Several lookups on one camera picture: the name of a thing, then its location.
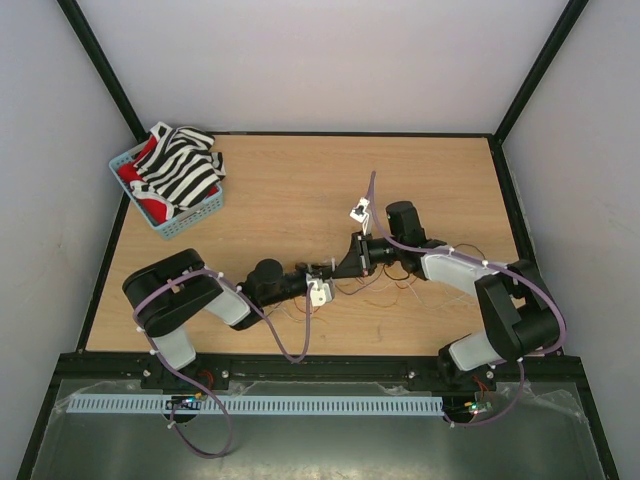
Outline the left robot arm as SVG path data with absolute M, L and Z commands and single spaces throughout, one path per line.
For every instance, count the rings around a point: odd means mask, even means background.
M 131 274 L 122 285 L 135 322 L 166 360 L 164 375 L 177 387 L 194 384 L 200 364 L 184 324 L 206 310 L 234 330 L 257 323 L 268 306 L 311 295 L 310 305 L 332 300 L 332 265 L 300 263 L 289 273 L 275 259 L 256 264 L 246 280 L 230 287 L 213 276 L 196 250 L 189 248 Z

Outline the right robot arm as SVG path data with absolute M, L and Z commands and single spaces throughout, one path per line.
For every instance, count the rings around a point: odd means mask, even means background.
M 544 355 L 562 346 L 566 322 L 533 263 L 492 263 L 429 239 L 409 201 L 388 205 L 386 215 L 390 231 L 381 238 L 373 237 L 371 202 L 366 197 L 359 200 L 350 217 L 361 230 L 352 235 L 349 251 L 332 269 L 332 277 L 364 277 L 379 265 L 398 263 L 410 276 L 475 298 L 483 329 L 438 353 L 437 376 L 445 387 L 462 387 L 481 366 L 517 361 L 534 353 Z

